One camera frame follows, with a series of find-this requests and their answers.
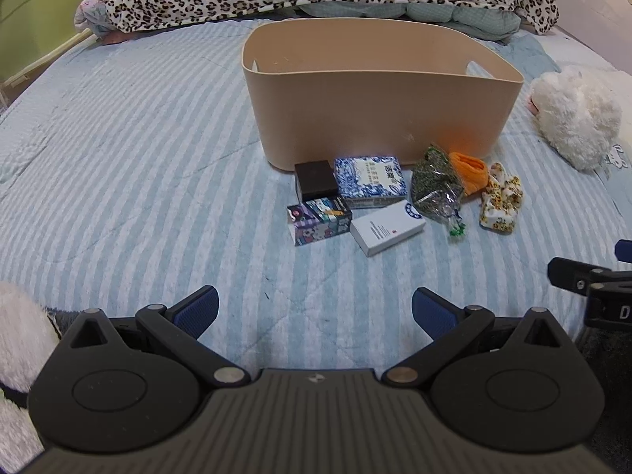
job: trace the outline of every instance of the plush toy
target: plush toy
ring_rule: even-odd
[[[0,282],[0,473],[20,470],[43,450],[26,395],[77,312],[40,307]]]
[[[542,135],[578,171],[596,168],[619,134],[621,107],[590,69],[541,75],[529,104]]]

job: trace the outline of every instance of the clear plastic bag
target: clear plastic bag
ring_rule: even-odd
[[[415,208],[446,222],[450,235],[459,237],[465,234],[459,215],[464,191],[446,152],[431,145],[413,169],[411,195]]]

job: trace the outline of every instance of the white fur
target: white fur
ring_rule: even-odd
[[[575,169],[598,166],[621,127],[621,107],[590,70],[569,66],[533,81],[540,132]]]
[[[43,451],[26,410],[4,398],[0,391],[0,468],[14,473]]]
[[[15,285],[0,282],[0,380],[28,392],[57,343],[45,310]]]

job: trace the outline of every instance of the orange cloth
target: orange cloth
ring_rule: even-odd
[[[461,177],[466,196],[487,187],[489,169],[481,159],[462,153],[450,153],[450,162]]]

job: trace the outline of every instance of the green storage box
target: green storage box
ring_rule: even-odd
[[[0,0],[0,83],[75,36],[82,0]]]

